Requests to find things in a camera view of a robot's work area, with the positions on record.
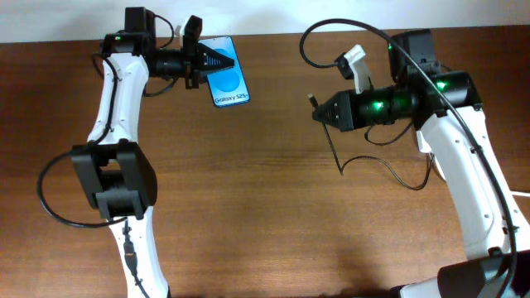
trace wooden table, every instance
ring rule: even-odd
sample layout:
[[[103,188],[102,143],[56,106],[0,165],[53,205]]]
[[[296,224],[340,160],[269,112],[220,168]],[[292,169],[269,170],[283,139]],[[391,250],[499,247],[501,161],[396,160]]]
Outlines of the wooden table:
[[[467,70],[484,101],[491,142],[509,185],[530,180],[530,27],[433,31],[439,60]],[[141,147],[157,172],[154,231],[173,296],[318,296],[421,281],[465,260],[446,184],[401,187],[386,168],[358,161],[340,176],[307,94],[321,103],[351,89],[338,70],[306,65],[300,35],[235,36],[252,99],[215,108],[207,85],[144,99]],[[306,44],[324,62],[361,44],[376,87],[391,84],[387,47],[367,32],[321,33]],[[40,206],[47,160],[82,144],[102,82],[89,54],[97,41],[0,45],[0,296],[124,297],[116,243],[106,229],[58,224]],[[153,80],[149,89],[166,82]],[[406,122],[376,127],[387,140]],[[419,184],[425,157],[413,132],[388,147],[363,130],[331,130],[340,158],[374,155]],[[71,164],[45,180],[66,218],[99,221]],[[516,198],[530,214],[530,200]]]

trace black cable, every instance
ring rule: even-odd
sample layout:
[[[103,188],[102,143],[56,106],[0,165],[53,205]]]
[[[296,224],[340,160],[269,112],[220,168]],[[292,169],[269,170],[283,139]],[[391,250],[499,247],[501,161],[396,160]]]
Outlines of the black cable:
[[[138,278],[138,257],[134,251],[134,244],[131,241],[131,236],[129,235],[130,231],[131,228],[129,228],[129,222],[128,220],[125,220],[125,224],[122,229],[123,236],[125,236],[125,239],[123,240],[123,259],[125,260],[125,264],[127,265],[127,268],[129,268],[129,271],[134,278],[135,286],[138,286],[145,298],[149,298],[149,295],[143,288],[142,280]]]
[[[418,185],[418,186],[410,186],[407,183],[405,183],[398,176],[398,174],[396,174],[394,169],[386,161],[382,160],[381,158],[374,157],[374,156],[356,156],[356,157],[350,158],[342,165],[342,171],[344,172],[346,165],[348,165],[351,161],[355,161],[355,160],[358,160],[358,159],[369,159],[369,160],[374,160],[374,161],[381,162],[382,164],[384,164],[390,170],[390,172],[392,173],[394,178],[396,178],[396,180],[401,185],[407,187],[409,190],[423,190],[423,188],[425,188],[425,185],[427,185],[427,182],[429,181],[429,175],[431,174],[432,166],[434,164],[434,156],[429,154],[427,156],[427,163],[428,163],[427,172],[425,174],[425,178],[423,179],[423,182],[420,185]]]
[[[302,58],[309,64],[313,65],[314,63],[310,62],[307,57],[305,57],[305,54],[303,54],[303,44],[302,41],[305,40],[307,35],[311,33],[311,31],[315,30],[319,26],[324,26],[327,24],[346,24],[346,25],[352,25],[352,26],[359,26],[361,28],[364,28],[368,31],[371,31],[373,34],[383,38],[385,41],[387,41],[388,44],[392,45],[393,48],[395,48],[403,57],[414,67],[414,69],[417,70],[418,74],[422,77],[422,79],[429,85],[431,88],[440,96],[440,100],[442,103],[445,104],[445,106],[448,107],[448,109],[455,115],[456,121],[460,124],[462,127],[462,130],[464,131],[465,135],[467,136],[468,140],[471,143],[472,149],[476,152],[477,156],[479,157],[480,163],[482,163],[482,166],[484,167],[484,170],[488,174],[489,181],[492,184],[495,193],[497,194],[498,200],[501,204],[502,210],[504,212],[504,217],[506,220],[506,226],[508,230],[508,239],[510,242],[510,266],[508,268],[508,273],[506,278],[504,279],[503,285],[501,286],[501,289],[499,293],[497,294],[497,298],[502,298],[504,295],[504,292],[510,287],[513,281],[513,277],[515,275],[515,270],[517,269],[517,245],[515,242],[515,228],[513,227],[513,220],[512,215],[510,214],[510,210],[508,207],[508,203],[506,201],[506,198],[504,198],[504,193],[500,187],[499,182],[497,181],[497,178],[495,177],[495,174],[493,172],[493,169],[491,168],[491,165],[488,163],[488,159],[486,158],[484,154],[484,150],[481,145],[477,142],[475,139],[475,136],[473,136],[473,133],[471,132],[470,128],[465,123],[464,119],[461,117],[461,115],[456,111],[456,108],[453,107],[449,99],[436,87],[436,84],[429,78],[429,76],[425,73],[425,71],[422,70],[420,65],[389,35],[387,35],[385,32],[379,30],[376,27],[370,26],[366,23],[354,21],[354,20],[348,20],[348,19],[329,19],[317,22],[310,26],[306,32],[304,32],[301,40],[301,55]]]
[[[146,289],[143,288],[142,281],[138,279],[138,276],[134,276],[134,283],[136,284],[136,286],[138,286],[138,288],[140,288],[140,291],[142,292],[143,296],[145,298],[149,298],[149,295],[147,294]]]
[[[368,130],[364,133],[364,139],[365,139],[367,142],[369,142],[370,144],[374,144],[374,145],[376,145],[376,146],[387,146],[387,145],[390,145],[390,144],[392,144],[393,142],[399,140],[401,137],[403,137],[403,135],[404,135],[405,133],[408,132],[408,130],[412,127],[412,125],[414,125],[414,122],[410,122],[410,123],[407,125],[407,127],[405,127],[405,129],[404,129],[402,132],[400,132],[400,133],[397,135],[397,137],[395,137],[394,139],[392,139],[392,140],[390,140],[390,141],[388,141],[388,142],[382,142],[382,143],[372,142],[372,141],[369,140],[369,134],[370,134],[370,131],[371,131],[372,128],[373,128],[373,125],[372,125],[372,126],[369,127]]]
[[[96,73],[98,73],[98,76],[99,78],[103,79],[103,72],[101,71],[101,69],[98,67],[98,63],[96,62],[96,57],[101,57],[101,54],[99,53],[92,53],[92,55],[90,56],[90,59],[92,60],[92,66],[94,67],[94,69],[96,70]]]
[[[163,20],[164,22],[166,22],[167,25],[169,25],[169,28],[171,29],[171,38],[169,39],[168,42],[166,42],[165,44],[160,46],[160,48],[165,48],[166,46],[170,45],[173,42],[173,40],[175,39],[175,30],[173,29],[173,25],[167,19],[165,19],[164,17],[160,17],[159,15],[155,15],[155,18],[157,18],[157,17],[159,19]]]
[[[171,88],[173,88],[173,86],[175,86],[175,83],[176,81],[178,80],[179,78],[175,77],[173,78],[173,80],[171,81],[171,83],[169,83],[164,89],[160,90],[160,91],[156,91],[156,92],[153,92],[153,93],[146,93],[146,90],[144,89],[143,90],[143,97],[155,97],[155,96],[158,96],[158,95],[162,95],[166,92],[168,92],[169,90],[171,90]]]
[[[342,164],[342,166],[340,165],[340,162],[339,162],[339,157],[337,156],[337,151],[335,150],[335,146],[333,145],[333,141],[331,141],[331,137],[330,137],[330,133],[328,132],[328,128],[326,127],[326,125],[324,123],[322,123],[322,126],[324,127],[324,132],[325,132],[325,135],[327,136],[327,139],[328,139],[328,143],[330,144],[330,147],[331,147],[331,151],[333,152],[333,157],[335,158],[335,162],[337,164],[337,167],[339,168],[339,172],[341,175],[344,174],[344,171],[345,171],[345,167],[346,165],[348,165],[351,161],[355,161],[355,160],[358,160],[358,159],[369,159],[369,160],[373,160],[373,161],[379,161],[381,162],[382,164],[384,164],[389,170],[390,172],[392,173],[392,175],[394,176],[394,178],[396,178],[396,180],[403,186],[405,186],[406,188],[408,188],[409,190],[423,190],[425,188],[425,185],[427,185],[427,182],[429,181],[429,175],[431,174],[431,170],[432,170],[432,166],[434,164],[434,156],[432,154],[430,154],[428,157],[427,157],[427,161],[429,162],[429,166],[427,167],[427,172],[425,174],[425,179],[423,179],[423,182],[418,185],[418,186],[410,186],[408,185],[407,183],[405,183],[399,176],[398,174],[396,173],[396,171],[394,171],[394,169],[385,161],[385,160],[382,160],[381,158],[378,158],[378,157],[374,157],[374,156],[356,156],[356,157],[353,157],[353,158],[350,158],[348,159],[344,164]]]
[[[74,222],[74,221],[71,221],[71,220],[63,218],[60,215],[58,215],[56,212],[54,212],[51,209],[51,207],[47,204],[46,199],[44,198],[44,193],[42,191],[42,184],[43,184],[43,181],[44,181],[44,177],[46,176],[46,174],[48,173],[48,171],[51,169],[51,167],[53,165],[55,165],[57,162],[61,161],[62,159],[66,158],[68,156],[72,156],[72,154],[74,154],[74,153],[76,153],[78,151],[85,151],[87,149],[90,149],[91,147],[94,147],[94,146],[98,145],[103,139],[105,139],[105,137],[107,136],[108,132],[111,129],[110,125],[111,125],[112,117],[113,117],[114,100],[116,98],[116,90],[118,89],[118,73],[116,72],[116,69],[114,69],[114,66],[110,63],[110,61],[108,61],[107,58],[102,57],[102,56],[100,56],[100,57],[107,63],[107,65],[113,71],[113,75],[114,75],[114,77],[113,77],[113,92],[112,92],[112,95],[110,97],[110,107],[108,109],[107,123],[105,124],[105,128],[104,128],[103,133],[101,134],[101,137],[99,137],[97,140],[95,140],[93,142],[89,142],[88,144],[84,145],[81,148],[72,149],[70,151],[61,153],[58,156],[52,158],[44,166],[44,168],[42,169],[41,173],[39,174],[39,179],[36,182],[36,194],[39,197],[39,200],[40,200],[40,202],[42,204],[42,207],[44,207],[44,210],[52,218],[54,218],[58,222],[60,222],[62,224],[66,224],[66,225],[71,226],[71,227],[75,227],[75,228],[102,228],[102,227],[108,227],[111,224],[117,224],[117,223],[120,223],[120,222],[124,221],[125,219],[127,219],[127,218],[122,218],[122,219],[118,219],[118,220],[109,220],[106,223],[78,223],[78,222]]]
[[[335,63],[332,63],[332,64],[329,64],[329,65],[319,65],[313,61],[311,61],[309,58],[307,58],[306,56],[306,52],[304,51],[304,44],[306,43],[306,38],[307,36],[309,36],[309,33],[311,33],[313,31],[313,29],[309,30],[307,29],[306,32],[304,32],[304,34],[301,36],[301,39],[300,39],[300,55],[301,57],[303,58],[303,60],[308,64],[308,65],[311,65],[313,67],[316,67],[316,68],[320,68],[320,69],[324,69],[324,68],[330,68],[330,67],[335,67],[337,65],[339,65],[337,62]]]

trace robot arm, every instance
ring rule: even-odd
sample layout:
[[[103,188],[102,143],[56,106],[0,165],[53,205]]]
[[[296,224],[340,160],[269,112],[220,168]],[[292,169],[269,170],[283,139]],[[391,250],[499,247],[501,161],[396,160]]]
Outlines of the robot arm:
[[[506,198],[515,230],[517,266],[530,266],[530,226],[513,200],[489,143],[482,103],[472,79],[465,72],[441,73],[429,31],[407,32],[393,39],[419,61],[419,67],[435,82],[478,140]],[[353,74],[361,76],[355,80],[355,90],[338,92],[317,106],[313,119],[346,132],[411,118],[420,150],[433,152],[437,166],[445,174],[459,215],[469,261],[440,269],[437,278],[400,287],[396,297],[493,297],[504,281],[502,276],[506,276],[511,253],[507,215],[502,211],[478,153],[469,144],[455,115],[448,111],[437,92],[418,78],[417,71],[399,53],[391,46],[388,49],[396,85],[367,89],[365,82],[370,80],[369,71],[364,70],[365,65],[356,65],[352,59],[352,51],[358,52],[360,59],[364,57],[360,46],[356,46],[335,61],[346,79],[352,79]],[[504,297],[530,295],[527,278],[524,273],[516,272],[512,287],[505,291]]]
[[[157,177],[137,144],[146,83],[149,77],[183,78],[186,88],[193,89],[204,82],[207,74],[234,66],[234,60],[197,42],[202,22],[194,16],[182,27],[180,50],[157,49],[154,16],[143,7],[127,8],[125,30],[105,37],[101,53],[107,58],[104,87],[88,141],[101,138],[108,123],[111,128],[96,146],[72,155],[90,205],[99,210],[103,219],[127,218],[109,227],[122,259],[129,298],[171,296],[152,230]],[[112,64],[117,77],[106,61]],[[108,119],[111,109],[112,118]],[[105,170],[109,163],[118,163],[120,169]]]

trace smartphone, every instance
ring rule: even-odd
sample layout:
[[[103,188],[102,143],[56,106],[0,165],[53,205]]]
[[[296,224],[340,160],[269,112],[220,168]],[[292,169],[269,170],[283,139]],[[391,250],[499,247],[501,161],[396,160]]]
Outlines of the smartphone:
[[[232,37],[209,38],[200,40],[199,43],[234,59],[233,68],[206,76],[214,105],[222,108],[247,103],[250,100],[250,95],[248,94],[247,84],[245,83]]]

